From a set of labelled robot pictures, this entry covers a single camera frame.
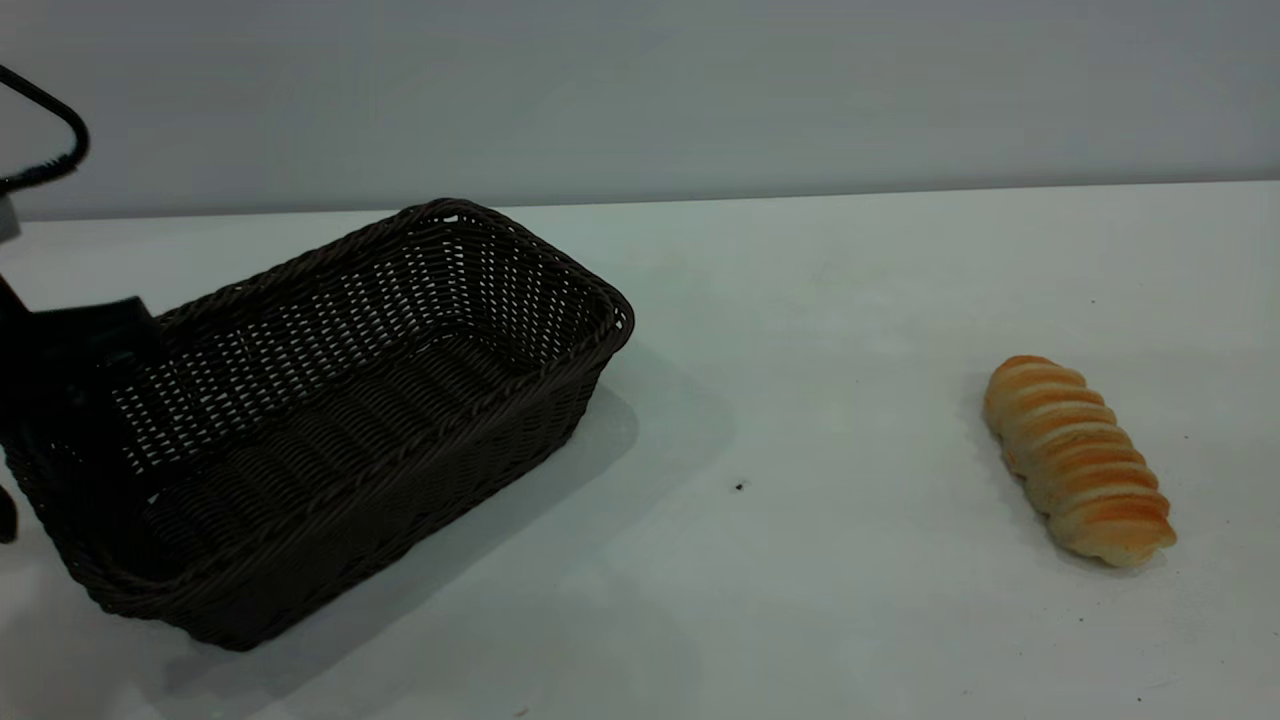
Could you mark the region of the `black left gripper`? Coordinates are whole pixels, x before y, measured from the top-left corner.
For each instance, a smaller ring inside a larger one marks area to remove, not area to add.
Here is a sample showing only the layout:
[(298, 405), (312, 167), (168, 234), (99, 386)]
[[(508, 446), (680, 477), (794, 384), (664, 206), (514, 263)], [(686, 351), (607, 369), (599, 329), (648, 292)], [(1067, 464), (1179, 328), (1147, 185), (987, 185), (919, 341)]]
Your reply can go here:
[[(114, 393), (163, 365), (163, 329), (141, 299), (32, 311), (3, 283), (3, 447), (60, 439), (64, 491), (148, 491), (131, 456), (134, 433)], [(18, 511), (0, 488), (0, 543), (18, 536)]]

